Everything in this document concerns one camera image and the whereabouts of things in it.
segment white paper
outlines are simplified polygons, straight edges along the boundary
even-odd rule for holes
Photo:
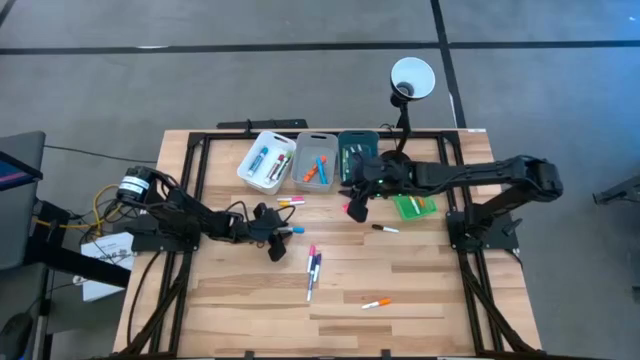
[[[103,236],[96,240],[95,243],[82,244],[80,251],[84,256],[101,259],[109,263],[115,262],[116,265],[131,270],[133,268],[132,242],[133,235],[123,232]],[[85,302],[95,301],[122,290],[124,289],[121,287],[90,280],[82,283],[82,300]]]

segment wooden tabletop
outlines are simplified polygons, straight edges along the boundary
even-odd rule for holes
[[[465,163],[493,161],[484,131],[459,133]],[[187,130],[165,132],[159,170],[179,179],[188,134]],[[212,142],[202,197],[205,205],[220,210],[243,200],[251,211],[259,202],[278,207],[277,196],[303,194],[290,179],[277,196],[245,186],[236,168],[252,143]],[[382,140],[379,147],[392,149],[393,141]],[[438,162],[434,140],[410,139],[405,152],[413,160]],[[454,163],[453,151],[448,153]],[[197,159],[196,152],[191,194]],[[202,238],[191,267],[180,356],[242,356],[245,350],[257,356],[375,356],[381,349],[391,349],[397,356],[473,354],[457,255],[449,246],[445,226],[446,197],[434,196],[438,213],[412,222],[402,222],[390,200],[369,201],[368,220],[358,224],[342,212],[347,199],[337,194],[339,188],[334,183],[329,194],[304,193],[306,204],[298,206],[290,223],[306,232],[291,238],[279,262],[269,260],[267,247]],[[475,202],[499,192],[499,186],[471,188]],[[372,223],[401,233],[372,230]],[[311,244],[322,253],[323,263],[308,303],[306,267]],[[539,348],[520,266],[501,250],[488,250],[485,255],[496,305],[522,338]],[[114,351],[126,346],[133,294],[150,258],[151,254],[143,254],[135,260]],[[156,306],[163,266],[164,254],[144,282],[133,317],[134,336]],[[384,297],[391,298],[392,304],[360,308]],[[481,305],[478,308],[485,347],[491,348],[486,315]],[[172,318],[170,309],[167,319]],[[167,323],[171,320],[165,320],[161,349],[168,344]]]

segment green box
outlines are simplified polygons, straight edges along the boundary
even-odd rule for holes
[[[394,196],[393,202],[396,204],[396,208],[398,209],[398,213],[400,213],[400,217],[403,221],[419,219],[421,217],[425,217],[429,214],[433,214],[438,211],[438,207],[436,206],[436,202],[433,201],[432,198],[420,198],[419,196],[413,197],[416,200],[416,204],[420,209],[420,213],[416,213],[416,209],[411,204],[411,200],[408,196]],[[424,207],[420,207],[420,200],[424,200]]]

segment computer screen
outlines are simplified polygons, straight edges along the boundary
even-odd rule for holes
[[[42,179],[42,173],[0,151],[0,191]]]

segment gray carpet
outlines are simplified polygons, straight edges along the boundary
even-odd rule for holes
[[[452,42],[640,39],[637,1],[441,3]],[[17,0],[0,27],[0,48],[436,40],[427,0]],[[411,107],[412,125],[453,127],[438,50],[0,55],[2,135],[43,130],[50,144],[153,159],[164,130],[221,121],[377,127],[397,118],[388,72],[404,56],[436,72],[434,93]],[[453,50],[452,57],[467,125],[488,129],[496,158],[526,153],[556,163],[566,187],[553,204],[516,212],[544,348],[635,359],[640,304],[630,254],[640,246],[640,206],[597,207],[591,193],[640,175],[640,49]],[[39,196],[86,211],[128,166],[47,150]],[[54,301],[50,326],[61,332],[53,359],[111,351],[121,296],[81,304],[79,289],[68,288]],[[90,313],[101,316],[82,315]]]

